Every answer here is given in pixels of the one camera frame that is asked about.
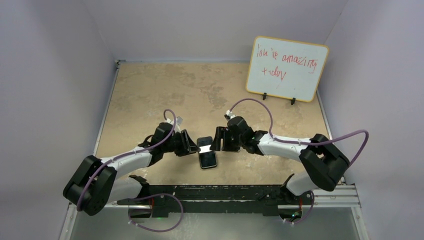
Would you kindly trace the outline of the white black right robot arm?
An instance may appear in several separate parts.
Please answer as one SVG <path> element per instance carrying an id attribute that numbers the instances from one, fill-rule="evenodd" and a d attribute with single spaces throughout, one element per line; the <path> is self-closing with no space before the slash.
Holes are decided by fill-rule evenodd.
<path id="1" fill-rule="evenodd" d="M 253 130 L 241 116 L 229 117 L 226 126 L 216 128 L 210 150 L 238 152 L 240 149 L 302 163 L 305 171 L 290 176 L 280 191 L 282 200 L 288 204 L 317 188 L 332 192 L 350 165 L 348 158 L 325 135 L 317 133 L 312 138 L 300 139 L 272 136 L 265 130 Z"/>

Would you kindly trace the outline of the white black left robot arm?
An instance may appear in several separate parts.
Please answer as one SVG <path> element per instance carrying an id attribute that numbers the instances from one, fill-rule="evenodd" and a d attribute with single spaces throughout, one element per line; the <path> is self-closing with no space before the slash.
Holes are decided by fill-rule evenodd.
<path id="1" fill-rule="evenodd" d="M 185 129 L 161 122 L 154 134 L 130 151 L 112 157 L 85 157 L 62 195 L 75 204 L 79 212 L 89 216 L 97 214 L 106 204 L 120 200 L 131 199 L 142 205 L 149 199 L 149 183 L 141 176 L 123 178 L 124 175 L 154 165 L 165 153 L 183 157 L 199 151 Z"/>

